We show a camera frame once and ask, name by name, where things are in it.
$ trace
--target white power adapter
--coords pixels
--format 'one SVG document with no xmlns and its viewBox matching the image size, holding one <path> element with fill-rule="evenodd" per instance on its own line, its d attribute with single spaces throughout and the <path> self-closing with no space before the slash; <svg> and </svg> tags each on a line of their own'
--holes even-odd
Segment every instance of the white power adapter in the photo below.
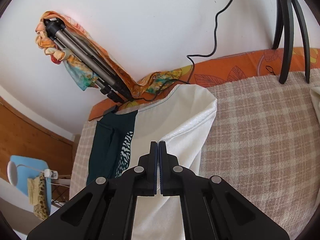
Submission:
<svg viewBox="0 0 320 240">
<path fill-rule="evenodd" d="M 50 169 L 45 169 L 44 177 L 49 179 L 58 179 L 58 172 Z"/>
</svg>

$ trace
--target silver screw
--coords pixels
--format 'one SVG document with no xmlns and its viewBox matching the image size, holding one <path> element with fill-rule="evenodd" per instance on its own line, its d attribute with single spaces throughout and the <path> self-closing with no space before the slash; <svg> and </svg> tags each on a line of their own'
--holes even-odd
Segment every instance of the silver screw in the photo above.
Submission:
<svg viewBox="0 0 320 240">
<path fill-rule="evenodd" d="M 137 166 L 137 167 L 134 168 L 134 171 L 135 171 L 136 173 L 140 173 L 140 172 L 143 172 L 143 171 L 144 171 L 144 168 L 141 167 L 141 166 Z"/>
<path fill-rule="evenodd" d="M 106 178 L 104 178 L 104 177 L 98 177 L 97 179 L 96 179 L 96 183 L 97 184 L 103 184 L 103 183 L 105 183 L 106 182 Z"/>
<path fill-rule="evenodd" d="M 220 178 L 219 176 L 213 176 L 213 177 L 211 178 L 211 181 L 212 181 L 213 183 L 219 184 L 219 183 L 221 182 L 221 178 Z"/>
<path fill-rule="evenodd" d="M 173 167 L 173 171 L 175 171 L 175 172 L 181 172 L 181 171 L 183 171 L 183 168 L 182 168 L 181 166 L 174 166 L 174 167 Z"/>
</svg>

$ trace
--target black and white pattern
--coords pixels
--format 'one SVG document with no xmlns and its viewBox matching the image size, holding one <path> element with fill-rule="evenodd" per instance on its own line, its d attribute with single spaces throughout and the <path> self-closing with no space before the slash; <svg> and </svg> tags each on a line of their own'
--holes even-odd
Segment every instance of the black and white pattern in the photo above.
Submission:
<svg viewBox="0 0 320 240">
<path fill-rule="evenodd" d="M 116 170 L 116 178 L 120 177 L 122 172 L 125 171 L 129 167 L 130 163 L 130 145 L 133 137 L 133 132 L 128 132 L 124 137 L 124 141 L 122 143 L 121 152 L 120 152 L 120 160 L 118 163 L 118 167 Z"/>
</svg>

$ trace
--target brown checkered blanket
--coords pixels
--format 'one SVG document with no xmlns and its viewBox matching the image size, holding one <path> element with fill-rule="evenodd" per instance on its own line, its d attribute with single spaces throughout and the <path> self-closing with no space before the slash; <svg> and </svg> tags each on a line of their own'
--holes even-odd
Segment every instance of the brown checkered blanket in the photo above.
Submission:
<svg viewBox="0 0 320 240">
<path fill-rule="evenodd" d="M 218 110 L 202 148 L 200 176 L 220 175 L 283 227 L 291 239 L 303 230 L 320 202 L 320 126 L 310 84 L 290 72 L 252 77 L 208 88 Z M 97 120 L 84 125 L 72 171 L 70 198 L 85 187 Z"/>
</svg>

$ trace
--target dark green fabric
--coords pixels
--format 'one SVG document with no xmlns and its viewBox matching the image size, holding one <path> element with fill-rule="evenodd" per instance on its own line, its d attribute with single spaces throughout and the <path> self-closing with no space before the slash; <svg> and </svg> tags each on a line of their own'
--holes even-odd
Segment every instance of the dark green fabric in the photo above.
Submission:
<svg viewBox="0 0 320 240">
<path fill-rule="evenodd" d="M 124 154 L 122 150 L 124 143 L 128 153 L 125 155 L 125 159 L 129 165 L 130 143 L 137 113 L 138 111 L 128 114 L 108 113 L 97 122 L 89 158 L 87 185 L 98 177 L 111 179 L 115 178 L 116 174 L 121 174 L 119 162 L 120 159 L 124 158 L 121 156 L 121 154 Z"/>
</svg>

